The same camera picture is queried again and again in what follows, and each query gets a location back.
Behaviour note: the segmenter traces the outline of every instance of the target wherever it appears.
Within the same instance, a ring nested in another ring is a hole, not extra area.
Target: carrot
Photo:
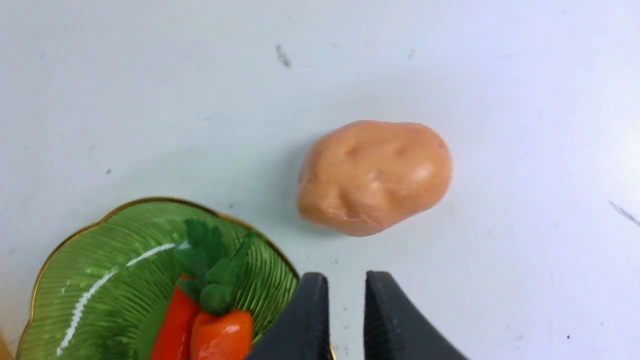
[[[156,337],[150,360],[189,360],[193,322],[199,312],[198,303],[176,287]]]
[[[251,314],[231,310],[221,318],[201,312],[193,323],[191,360],[243,360],[251,351]]]
[[[187,241],[176,248],[175,263],[192,278],[178,280],[178,286],[202,309],[192,323],[191,360],[243,360],[251,350],[253,320],[249,312],[234,309],[234,302],[256,233],[245,234],[227,256],[220,229],[198,220],[185,225]]]

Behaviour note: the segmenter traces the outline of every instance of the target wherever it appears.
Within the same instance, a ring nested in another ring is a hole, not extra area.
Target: dark mark
[[[627,220],[631,221],[632,223],[634,223],[636,226],[640,227],[640,221],[638,221],[638,219],[636,219],[635,216],[631,215],[627,210],[619,207],[615,202],[613,201],[609,201],[609,204],[622,216],[624,216],[625,218],[627,218]]]
[[[287,69],[291,69],[291,59],[282,49],[282,45],[276,44],[276,54],[278,55],[278,62]]]

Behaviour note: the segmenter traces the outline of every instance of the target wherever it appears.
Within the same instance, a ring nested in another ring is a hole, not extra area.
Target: clay potato
[[[447,145],[429,127],[357,121],[310,148],[298,180],[297,207],[312,223],[368,236],[437,204],[451,172]]]

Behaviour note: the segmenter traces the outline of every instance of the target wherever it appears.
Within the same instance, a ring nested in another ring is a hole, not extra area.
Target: leaf-shaped plate
[[[147,198],[120,206],[49,256],[34,286],[17,359],[131,360],[144,336],[140,329],[148,328],[141,324],[157,323],[148,318],[173,292],[178,271],[172,249],[186,237],[187,218],[218,225],[228,254],[253,229],[184,200]],[[300,277],[261,236],[241,278],[236,308],[253,314],[257,341],[287,305]]]

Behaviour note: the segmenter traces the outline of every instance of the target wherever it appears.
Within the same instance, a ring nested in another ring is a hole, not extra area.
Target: table surface
[[[166,195],[330,280],[362,359],[365,271],[392,272],[471,360],[640,358],[640,3],[0,1],[0,329],[40,265]],[[369,238],[297,216],[301,159],[358,119],[449,144],[435,208]]]

